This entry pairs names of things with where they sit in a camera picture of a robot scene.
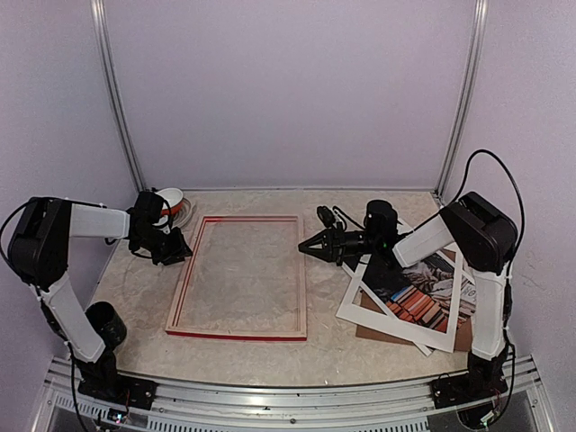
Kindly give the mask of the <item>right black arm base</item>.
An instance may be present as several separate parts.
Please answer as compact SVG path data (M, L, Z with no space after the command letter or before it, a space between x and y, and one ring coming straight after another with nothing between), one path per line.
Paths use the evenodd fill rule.
M505 393L509 387L503 373L503 365L508 354L508 346L491 360L470 352L465 373L438 377L431 382L430 389L435 408L453 407Z

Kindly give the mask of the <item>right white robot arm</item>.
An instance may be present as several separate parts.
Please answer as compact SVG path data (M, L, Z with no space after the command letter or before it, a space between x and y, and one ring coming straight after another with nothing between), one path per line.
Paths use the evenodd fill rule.
M366 205L358 230L346 230L337 212L318 207L324 229L301 242L299 252L338 266L348 257L371 254L400 271L456 244L477 286L472 354L484 360L500 355L509 343L509 275L520 241L509 216L476 192L466 193L406 233L400 232L398 213L384 200Z

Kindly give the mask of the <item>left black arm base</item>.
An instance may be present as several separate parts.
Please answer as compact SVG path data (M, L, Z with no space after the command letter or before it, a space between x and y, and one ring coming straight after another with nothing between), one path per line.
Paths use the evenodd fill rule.
M78 385L81 394L128 408L151 409L158 384L119 373L116 356L111 349L106 348L94 363L74 358L74 365L81 375Z

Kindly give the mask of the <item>wooden red picture frame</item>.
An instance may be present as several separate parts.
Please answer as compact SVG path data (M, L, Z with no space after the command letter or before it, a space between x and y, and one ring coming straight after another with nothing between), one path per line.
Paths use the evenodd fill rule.
M203 215L167 315L167 334L241 341L307 338L297 214Z

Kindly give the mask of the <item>white photo mat board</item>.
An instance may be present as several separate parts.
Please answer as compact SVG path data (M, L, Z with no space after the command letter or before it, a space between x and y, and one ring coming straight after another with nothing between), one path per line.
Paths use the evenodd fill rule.
M365 270L371 258L369 255L362 256L355 269L343 265L344 271L350 277L350 283L337 309L337 317L396 338L408 340L414 343L425 356L430 355L432 348L452 353L455 351L462 280L468 277L463 270L463 254L455 245L448 228L439 216L433 217L432 220L424 223L420 228L414 229L411 233L408 232L405 225L400 226L400 231L407 234L407 237L394 248L394 255L403 265L412 265L416 259L430 257L433 253L440 254L444 248L455 252L455 261L452 263L454 275L446 331L427 328L396 316L364 282Z

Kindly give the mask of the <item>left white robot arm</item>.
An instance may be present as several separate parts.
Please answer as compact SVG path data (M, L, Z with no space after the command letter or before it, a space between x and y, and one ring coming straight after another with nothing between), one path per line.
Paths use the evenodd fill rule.
M130 252L155 265L171 266L193 252L171 218L161 215L166 200L139 194L125 210L56 197L32 197L15 210L19 220L8 249L1 253L10 269L35 293L55 332L73 356L97 363L107 346L89 322L68 274L72 238L125 239Z

